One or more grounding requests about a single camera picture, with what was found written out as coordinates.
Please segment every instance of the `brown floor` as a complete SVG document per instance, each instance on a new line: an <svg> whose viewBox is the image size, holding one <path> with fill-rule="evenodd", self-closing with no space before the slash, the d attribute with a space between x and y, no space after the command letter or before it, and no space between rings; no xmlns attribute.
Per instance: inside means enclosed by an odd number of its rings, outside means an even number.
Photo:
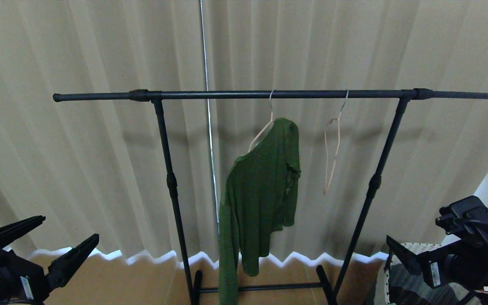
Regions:
<svg viewBox="0 0 488 305"><path fill-rule="evenodd" d="M35 255L31 261L45 268L54 259L50 255ZM339 267L321 261L327 277L333 283ZM346 280L338 296L341 305L362 305L372 287L382 261L364 264L352 262ZM191 266L192 274L201 269L203 287L217 286L217 270L206 260ZM239 270L241 285L318 282L315 266L308 266L295 258L289 258L283 268L270 259L263 259L260 274L248 277ZM218 304L216 293L202 294L202 305ZM46 305L172 305L189 304L186 278L177 267L175 257L155 264L148 257L141 257L127 265L122 257L111 261L101 255L93 255L83 264L66 287L56 289L45 301ZM314 304L326 305L323 290L293 289L271 291L247 291L240 293L239 305L261 304Z"/></svg>

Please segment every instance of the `white hanger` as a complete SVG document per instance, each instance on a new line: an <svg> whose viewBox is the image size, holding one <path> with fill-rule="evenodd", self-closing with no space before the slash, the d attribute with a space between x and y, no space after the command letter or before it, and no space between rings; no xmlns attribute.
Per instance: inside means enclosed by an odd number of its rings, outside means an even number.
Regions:
<svg viewBox="0 0 488 305"><path fill-rule="evenodd" d="M261 129L261 131L259 131L259 133L255 136L255 138L252 140L252 142L250 143L250 148L248 149L248 152L252 151L252 148L254 147L254 143L255 141L257 141L257 139L259 139L259 137L265 132L265 130L271 125L271 123L273 123L275 121L275 112L272 108L272 94L274 93L275 91L272 90L271 91L271 95L269 95L269 105L271 106L271 120L267 123L267 125L265 125L265 127L263 127L263 129Z"/></svg>
<svg viewBox="0 0 488 305"><path fill-rule="evenodd" d="M331 181L333 180L333 174L335 172L336 156L338 155L338 149L340 148L340 116L342 114L342 109L344 109L345 103L347 102L348 96L349 96L349 90L347 90L346 92L346 98L344 100L344 103L342 104L342 107L340 107L340 112L338 113L338 117L329 120L325 127L324 135L325 135L325 151L327 152L327 160L325 161L325 186L323 187L324 194L326 194L327 191L329 190L329 186L331 186ZM336 121L337 130L338 130L338 144L336 145L335 160L333 162L333 169L331 170L331 177L329 178L329 182L327 182L327 172L329 171L329 147L327 146L327 128L329 128L329 125L332 124L334 120Z"/></svg>

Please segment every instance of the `green sweater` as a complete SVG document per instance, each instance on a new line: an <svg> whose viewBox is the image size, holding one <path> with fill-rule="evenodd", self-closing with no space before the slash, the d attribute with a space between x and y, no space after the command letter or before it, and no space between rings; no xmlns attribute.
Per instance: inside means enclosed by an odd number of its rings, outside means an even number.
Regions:
<svg viewBox="0 0 488 305"><path fill-rule="evenodd" d="M236 159L219 205L219 303L238 303L238 251L249 276L269 255L271 233L294 223L297 207L299 130L276 119L256 147Z"/></svg>

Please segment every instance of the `curtain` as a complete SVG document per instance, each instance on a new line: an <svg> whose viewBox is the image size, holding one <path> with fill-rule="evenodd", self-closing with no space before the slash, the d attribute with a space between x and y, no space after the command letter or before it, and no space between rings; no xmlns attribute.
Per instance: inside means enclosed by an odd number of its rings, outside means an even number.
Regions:
<svg viewBox="0 0 488 305"><path fill-rule="evenodd" d="M488 2L203 3L209 89L488 92ZM0 225L42 214L15 249L59 249L100 233L100 251L180 252L153 106L56 104L53 93L203 90L197 1L0 2ZM211 100L217 192L270 116L267 100ZM324 129L343 100L273 100L300 133L296 223L271 252L341 258L396 100L351 99L333 183L323 194ZM189 255L217 260L207 104L164 102ZM336 146L330 125L327 144ZM358 252L439 242L438 208L488 171L488 101L410 102Z"/></svg>

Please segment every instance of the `clothes rack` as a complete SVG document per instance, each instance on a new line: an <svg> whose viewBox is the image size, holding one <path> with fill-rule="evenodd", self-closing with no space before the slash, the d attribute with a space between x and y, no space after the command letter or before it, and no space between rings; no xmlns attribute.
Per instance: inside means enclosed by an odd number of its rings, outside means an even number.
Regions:
<svg viewBox="0 0 488 305"><path fill-rule="evenodd" d="M165 118L163 114L163 100L170 99L267 99L272 98L285 99L310 99L310 98L397 98L398 106L395 116L389 129L385 145L383 147L376 172L368 184L368 191L362 210L358 218L355 230L351 237L349 247L344 257L344 263L338 275L335 287L331 290L331 283L327 279L325 270L321 265L317 266L316 272L319 282L314 283L297 283L297 284L278 284L278 285L260 285L260 286L242 286L238 291L255 291L255 290L277 290L277 289L299 289L299 288L323 288L327 303L337 305L336 297L340 290L342 281L347 272L351 257L354 253L360 232L364 226L366 215L372 204L372 199L376 195L381 185L381 174L389 151L393 146L393 141L397 135L400 122L408 102L411 100L425 100L430 98L453 98L453 99L488 99L488 93L480 92L455 92L455 91L433 91L430 89L408 89L408 90L293 90L293 91L149 91L138 89L122 93L81 93L81 94L54 94L55 102L71 100L134 100L137 102L151 102L155 107L155 114L159 125L159 134L161 136L161 145L163 147L163 156L167 169L167 187L172 201L174 210L178 240L180 250L182 251L182 260L184 263L184 272L186 273L186 282L191 305L199 304L201 293L215 293L217 288L202 288L202 272L198 270L195 273L195 280L191 280L191 271L189 268L188 251L186 249L186 239L184 238L184 229L182 226L182 216L180 215L180 205L178 203L177 182L174 172L172 171L172 160L169 149L169 140L165 127Z"/></svg>

